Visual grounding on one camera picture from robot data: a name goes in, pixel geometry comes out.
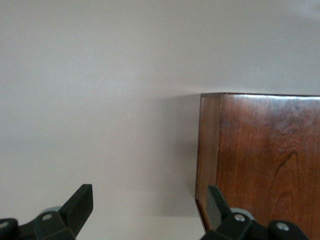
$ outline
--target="reddish-brown wood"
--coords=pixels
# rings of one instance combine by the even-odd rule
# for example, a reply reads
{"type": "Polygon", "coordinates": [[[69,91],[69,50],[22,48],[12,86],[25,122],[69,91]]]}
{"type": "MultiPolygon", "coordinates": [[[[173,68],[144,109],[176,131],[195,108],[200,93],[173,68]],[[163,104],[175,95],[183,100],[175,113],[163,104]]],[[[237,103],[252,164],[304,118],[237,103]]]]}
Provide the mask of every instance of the reddish-brown wood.
{"type": "Polygon", "coordinates": [[[267,226],[291,221],[320,240],[320,97],[202,94],[195,199],[206,188],[267,226]]]}

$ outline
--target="white wall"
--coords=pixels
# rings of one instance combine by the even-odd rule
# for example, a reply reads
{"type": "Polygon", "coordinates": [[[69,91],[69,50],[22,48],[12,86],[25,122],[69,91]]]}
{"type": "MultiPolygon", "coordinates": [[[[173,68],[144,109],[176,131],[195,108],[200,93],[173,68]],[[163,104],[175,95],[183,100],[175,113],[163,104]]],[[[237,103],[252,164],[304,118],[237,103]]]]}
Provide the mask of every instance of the white wall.
{"type": "Polygon", "coordinates": [[[93,184],[79,240],[197,240],[200,93],[318,95],[320,1],[1,0],[0,218],[93,184]]]}

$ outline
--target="metal screw head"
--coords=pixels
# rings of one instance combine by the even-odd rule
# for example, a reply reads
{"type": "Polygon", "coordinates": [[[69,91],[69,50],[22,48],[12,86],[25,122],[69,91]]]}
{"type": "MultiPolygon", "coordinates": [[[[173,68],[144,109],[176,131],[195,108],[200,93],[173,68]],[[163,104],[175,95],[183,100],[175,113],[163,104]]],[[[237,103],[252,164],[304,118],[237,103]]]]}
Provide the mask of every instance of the metal screw head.
{"type": "Polygon", "coordinates": [[[49,220],[50,218],[52,218],[52,215],[51,214],[46,214],[42,217],[42,220],[45,221],[45,220],[49,220]]]}
{"type": "Polygon", "coordinates": [[[283,222],[278,222],[278,223],[276,224],[276,227],[277,227],[278,229],[280,229],[280,230],[283,230],[283,231],[289,231],[289,230],[290,230],[290,228],[288,227],[288,225],[285,224],[285,223],[283,223],[283,222]]]}
{"type": "Polygon", "coordinates": [[[7,221],[0,224],[0,229],[4,229],[6,226],[8,226],[9,223],[7,221]]]}
{"type": "Polygon", "coordinates": [[[245,217],[242,216],[241,214],[234,215],[234,219],[237,220],[238,222],[244,222],[246,220],[245,217]]]}

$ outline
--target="wood grain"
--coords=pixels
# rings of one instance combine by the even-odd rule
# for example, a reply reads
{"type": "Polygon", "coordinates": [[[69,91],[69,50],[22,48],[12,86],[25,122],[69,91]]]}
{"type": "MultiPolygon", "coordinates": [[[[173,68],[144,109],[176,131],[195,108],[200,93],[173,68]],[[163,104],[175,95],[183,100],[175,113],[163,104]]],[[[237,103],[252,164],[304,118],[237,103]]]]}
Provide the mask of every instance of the wood grain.
{"type": "Polygon", "coordinates": [[[320,97],[222,93],[219,124],[211,120],[218,140],[200,137],[208,134],[201,128],[206,110],[217,108],[208,106],[209,95],[202,98],[199,151],[205,146],[217,155],[198,155],[197,192],[217,184],[231,207],[259,223],[291,221],[320,240],[320,97]]]}

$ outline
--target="wooden panel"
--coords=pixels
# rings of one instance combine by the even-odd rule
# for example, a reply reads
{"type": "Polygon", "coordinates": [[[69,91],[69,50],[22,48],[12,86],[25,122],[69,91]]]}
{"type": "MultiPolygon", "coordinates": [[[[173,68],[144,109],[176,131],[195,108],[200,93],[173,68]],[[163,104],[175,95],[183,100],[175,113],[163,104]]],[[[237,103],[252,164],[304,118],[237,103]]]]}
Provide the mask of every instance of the wooden panel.
{"type": "Polygon", "coordinates": [[[221,93],[202,94],[200,101],[195,202],[206,230],[210,229],[206,215],[207,186],[216,183],[221,96],[221,93]]]}
{"type": "Polygon", "coordinates": [[[218,156],[202,166],[205,182],[259,223],[288,220],[320,240],[320,97],[225,93],[221,102],[218,156]]]}

